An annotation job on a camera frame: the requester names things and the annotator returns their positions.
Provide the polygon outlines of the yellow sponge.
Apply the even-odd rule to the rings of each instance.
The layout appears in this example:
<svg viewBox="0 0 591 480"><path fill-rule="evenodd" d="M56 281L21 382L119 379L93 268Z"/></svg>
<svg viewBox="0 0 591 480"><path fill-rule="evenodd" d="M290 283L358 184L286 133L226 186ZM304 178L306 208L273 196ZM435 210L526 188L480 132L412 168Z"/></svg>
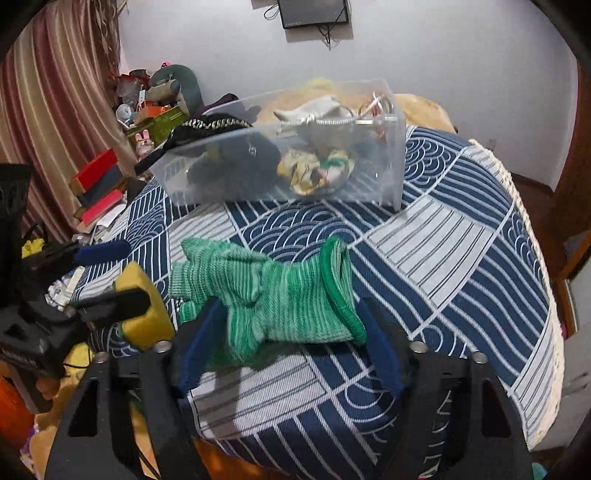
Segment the yellow sponge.
<svg viewBox="0 0 591 480"><path fill-rule="evenodd" d="M140 351L149 350L161 340L171 340L175 330L155 285L135 261L127 264L114 282L123 292L127 317L121 322L123 337Z"/></svg>

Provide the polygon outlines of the green knitted glove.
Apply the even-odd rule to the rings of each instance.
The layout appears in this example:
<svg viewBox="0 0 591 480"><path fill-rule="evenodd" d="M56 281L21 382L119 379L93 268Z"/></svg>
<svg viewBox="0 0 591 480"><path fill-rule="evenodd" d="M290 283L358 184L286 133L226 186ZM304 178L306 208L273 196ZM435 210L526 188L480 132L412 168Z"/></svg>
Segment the green knitted glove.
<svg viewBox="0 0 591 480"><path fill-rule="evenodd" d="M266 363L280 343L366 343L349 249L341 238L325 240L297 263L201 238L186 238L181 248L185 259L173 265L168 289L180 303L179 323L194 320L211 297L226 309L228 323L214 341L208 369Z"/></svg>

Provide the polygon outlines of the black bag with silver chain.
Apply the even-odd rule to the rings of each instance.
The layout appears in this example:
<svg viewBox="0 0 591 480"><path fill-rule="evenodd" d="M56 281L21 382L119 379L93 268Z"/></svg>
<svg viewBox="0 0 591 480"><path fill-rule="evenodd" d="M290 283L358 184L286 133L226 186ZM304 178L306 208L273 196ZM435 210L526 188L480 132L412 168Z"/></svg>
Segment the black bag with silver chain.
<svg viewBox="0 0 591 480"><path fill-rule="evenodd" d="M250 200L276 183L280 149L252 124L229 114L191 118L136 163L168 195L188 202Z"/></svg>

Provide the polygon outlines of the floral fabric scrunchie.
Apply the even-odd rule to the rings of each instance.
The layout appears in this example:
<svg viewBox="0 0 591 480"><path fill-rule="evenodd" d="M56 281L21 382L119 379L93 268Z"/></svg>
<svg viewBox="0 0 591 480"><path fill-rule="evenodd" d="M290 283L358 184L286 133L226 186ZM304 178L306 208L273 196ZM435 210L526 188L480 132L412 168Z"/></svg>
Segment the floral fabric scrunchie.
<svg viewBox="0 0 591 480"><path fill-rule="evenodd" d="M356 161L345 150L332 150L326 157L290 149L277 164L276 173L287 180L298 196L332 193L348 182Z"/></svg>

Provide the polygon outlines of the white cloth pouch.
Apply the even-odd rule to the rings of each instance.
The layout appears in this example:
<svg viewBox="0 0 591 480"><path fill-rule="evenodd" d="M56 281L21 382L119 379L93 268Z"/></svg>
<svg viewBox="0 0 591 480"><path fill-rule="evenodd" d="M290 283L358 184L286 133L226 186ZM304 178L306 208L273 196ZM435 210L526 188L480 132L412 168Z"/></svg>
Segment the white cloth pouch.
<svg viewBox="0 0 591 480"><path fill-rule="evenodd" d="M318 150L346 145L346 136L353 130L353 111L335 96L324 95L304 102L290 110L276 109L274 117L281 124L290 124L305 143Z"/></svg>

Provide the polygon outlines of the red book stack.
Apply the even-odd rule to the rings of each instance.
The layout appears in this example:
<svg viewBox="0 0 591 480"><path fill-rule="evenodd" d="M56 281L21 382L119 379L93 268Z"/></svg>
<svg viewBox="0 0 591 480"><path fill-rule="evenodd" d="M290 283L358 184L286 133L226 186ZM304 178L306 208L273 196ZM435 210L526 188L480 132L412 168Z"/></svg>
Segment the red book stack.
<svg viewBox="0 0 591 480"><path fill-rule="evenodd" d="M91 210L114 190L124 192L127 188L128 176L121 170L118 157L113 148L96 156L87 163L68 183L80 207L74 217L84 225Z"/></svg>

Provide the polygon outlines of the pink rabbit toy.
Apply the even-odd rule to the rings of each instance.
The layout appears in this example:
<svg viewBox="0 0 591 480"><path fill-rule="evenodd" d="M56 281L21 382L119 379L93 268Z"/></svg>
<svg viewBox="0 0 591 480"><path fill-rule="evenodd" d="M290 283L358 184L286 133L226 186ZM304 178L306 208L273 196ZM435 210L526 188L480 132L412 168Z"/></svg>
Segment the pink rabbit toy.
<svg viewBox="0 0 591 480"><path fill-rule="evenodd" d="M147 129L135 134L135 154L139 160L142 160L155 149L153 140Z"/></svg>

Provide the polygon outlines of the striped red beige curtain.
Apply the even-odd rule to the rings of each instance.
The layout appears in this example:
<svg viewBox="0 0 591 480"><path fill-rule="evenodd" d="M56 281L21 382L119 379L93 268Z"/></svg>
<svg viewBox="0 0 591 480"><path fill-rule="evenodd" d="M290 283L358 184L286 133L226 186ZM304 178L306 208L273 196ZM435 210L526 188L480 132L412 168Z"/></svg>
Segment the striped red beige curtain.
<svg viewBox="0 0 591 480"><path fill-rule="evenodd" d="M1 160L32 167L26 224L64 241L79 202L70 180L113 150L130 175L136 158L117 122L120 40L115 1L51 1L1 61Z"/></svg>

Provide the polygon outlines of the green cardboard box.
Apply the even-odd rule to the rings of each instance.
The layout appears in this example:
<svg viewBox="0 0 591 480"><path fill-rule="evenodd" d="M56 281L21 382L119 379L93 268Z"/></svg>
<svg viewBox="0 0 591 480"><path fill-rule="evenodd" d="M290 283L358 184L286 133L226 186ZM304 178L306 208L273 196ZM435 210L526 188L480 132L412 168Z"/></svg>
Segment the green cardboard box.
<svg viewBox="0 0 591 480"><path fill-rule="evenodd" d="M168 138L169 134L175 127L182 124L187 119L188 116L176 106L166 110L156 117L148 118L139 124L133 125L125 132L125 137L131 148L134 149L136 145L135 135L141 133L143 130L147 130L150 139L156 146L158 146Z"/></svg>

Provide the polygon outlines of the grey green plush toy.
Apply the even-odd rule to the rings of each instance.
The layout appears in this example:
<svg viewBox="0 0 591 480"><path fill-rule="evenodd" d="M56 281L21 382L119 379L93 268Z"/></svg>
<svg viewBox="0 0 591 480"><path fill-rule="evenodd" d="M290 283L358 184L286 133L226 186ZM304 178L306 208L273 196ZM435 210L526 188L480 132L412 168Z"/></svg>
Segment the grey green plush toy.
<svg viewBox="0 0 591 480"><path fill-rule="evenodd" d="M150 77L145 99L159 104L176 102L189 117L204 107L197 77L191 69L178 64L164 66Z"/></svg>

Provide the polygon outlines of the dark purple clothing pile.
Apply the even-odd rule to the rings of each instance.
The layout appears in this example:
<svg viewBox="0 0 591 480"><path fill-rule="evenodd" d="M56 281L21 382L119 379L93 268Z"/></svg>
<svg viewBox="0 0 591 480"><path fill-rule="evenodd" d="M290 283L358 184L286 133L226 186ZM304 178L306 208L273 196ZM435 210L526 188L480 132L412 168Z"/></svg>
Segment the dark purple clothing pile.
<svg viewBox="0 0 591 480"><path fill-rule="evenodd" d="M238 101L238 96L236 96L233 93L226 93L223 96L221 96L218 100L216 100L215 102L212 102L211 104L207 104L201 107L198 107L197 110L195 110L192 114L191 117L192 118L197 118L199 116L202 116L203 114L205 114L206 112L208 112L209 110L219 107L221 105L225 105L228 103L231 103L233 101Z"/></svg>

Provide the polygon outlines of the brown wooden wardrobe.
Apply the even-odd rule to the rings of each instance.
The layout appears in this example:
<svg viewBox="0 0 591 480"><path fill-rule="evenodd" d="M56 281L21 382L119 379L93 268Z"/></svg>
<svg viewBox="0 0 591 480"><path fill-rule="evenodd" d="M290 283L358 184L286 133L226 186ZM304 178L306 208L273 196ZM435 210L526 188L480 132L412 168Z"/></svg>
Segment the brown wooden wardrobe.
<svg viewBox="0 0 591 480"><path fill-rule="evenodd" d="M582 67L573 134L545 227L551 286L562 333L569 337L577 326L568 281L590 258L590 74Z"/></svg>

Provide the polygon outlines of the clear plastic storage box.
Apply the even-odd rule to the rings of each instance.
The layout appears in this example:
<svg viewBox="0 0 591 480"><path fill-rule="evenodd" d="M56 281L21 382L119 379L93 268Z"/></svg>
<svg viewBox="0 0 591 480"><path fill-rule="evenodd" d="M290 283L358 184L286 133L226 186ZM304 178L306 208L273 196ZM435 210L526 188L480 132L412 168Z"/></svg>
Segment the clear plastic storage box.
<svg viewBox="0 0 591 480"><path fill-rule="evenodd" d="M319 80L217 104L142 162L178 206L402 203L406 120L386 81Z"/></svg>

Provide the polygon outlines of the yellow fuzzy pillow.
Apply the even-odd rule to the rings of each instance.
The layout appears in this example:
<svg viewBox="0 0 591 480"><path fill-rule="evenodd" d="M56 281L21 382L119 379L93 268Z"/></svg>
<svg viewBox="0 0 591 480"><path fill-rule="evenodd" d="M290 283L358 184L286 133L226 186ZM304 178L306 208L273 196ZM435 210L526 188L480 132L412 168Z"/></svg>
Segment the yellow fuzzy pillow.
<svg viewBox="0 0 591 480"><path fill-rule="evenodd" d="M331 79L327 78L314 78L308 80L307 83L304 84L304 90L323 90L323 91L332 91L334 89L335 83L332 82Z"/></svg>

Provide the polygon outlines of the beige colourful fleece blanket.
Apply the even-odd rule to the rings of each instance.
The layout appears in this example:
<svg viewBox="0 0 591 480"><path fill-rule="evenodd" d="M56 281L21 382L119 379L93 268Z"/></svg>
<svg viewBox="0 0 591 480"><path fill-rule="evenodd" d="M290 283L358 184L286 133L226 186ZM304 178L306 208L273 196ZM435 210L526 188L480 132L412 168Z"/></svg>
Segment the beige colourful fleece blanket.
<svg viewBox="0 0 591 480"><path fill-rule="evenodd" d="M334 96L339 102L351 108L355 113L360 107L367 106L370 98L372 98L372 93L346 92L339 87L290 89L280 93L276 99L270 100L266 106L263 106L257 115L255 123L270 124L276 122L277 118L273 114L274 110L294 109L304 104L304 102L314 100L322 95ZM394 100L402 108L408 125L421 126L449 133L457 132L449 114L438 103L414 94L396 94L394 95Z"/></svg>

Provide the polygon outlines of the small black wall monitor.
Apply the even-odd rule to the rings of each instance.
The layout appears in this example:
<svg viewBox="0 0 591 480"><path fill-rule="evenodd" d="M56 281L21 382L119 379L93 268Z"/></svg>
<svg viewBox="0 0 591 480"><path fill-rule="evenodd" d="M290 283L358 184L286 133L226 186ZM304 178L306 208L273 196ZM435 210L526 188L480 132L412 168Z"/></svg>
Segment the small black wall monitor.
<svg viewBox="0 0 591 480"><path fill-rule="evenodd" d="M346 0L279 0L284 29L349 23Z"/></svg>

